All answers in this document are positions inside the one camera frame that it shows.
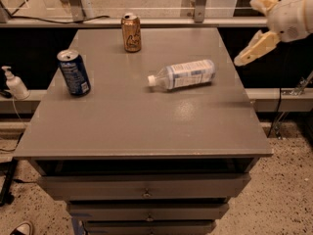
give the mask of brown can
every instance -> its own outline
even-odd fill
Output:
[[[126,13],[121,19],[121,29],[123,31],[124,48],[128,52],[141,50],[140,20],[132,14]]]

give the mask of drawer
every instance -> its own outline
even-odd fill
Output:
[[[90,235],[205,235],[215,226],[214,221],[84,222]]]
[[[55,200],[194,199],[236,197],[248,173],[41,177]]]
[[[128,201],[94,204],[69,204],[67,211],[79,220],[160,221],[220,219],[228,204],[193,201]]]

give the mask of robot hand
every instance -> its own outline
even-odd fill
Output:
[[[235,58],[244,66],[264,56],[282,42],[303,39],[313,32],[313,0],[251,0],[252,9],[267,17],[266,33],[257,31],[247,47]]]

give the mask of plastic bottle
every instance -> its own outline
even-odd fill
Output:
[[[10,89],[10,92],[17,100],[25,99],[29,96],[29,91],[23,84],[22,80],[10,72],[10,69],[11,67],[2,67],[2,70],[5,72],[7,77],[7,85]]]
[[[157,75],[148,76],[150,86],[174,89],[200,83],[208,83],[215,77],[215,65],[211,60],[201,60],[163,68]]]

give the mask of soda can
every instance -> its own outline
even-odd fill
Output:
[[[73,96],[83,96],[90,91],[90,82],[84,62],[76,50],[64,50],[57,56],[59,68],[66,80],[67,90]]]
[[[141,49],[140,20],[133,13],[126,13],[121,19],[124,48],[128,52],[137,52]]]

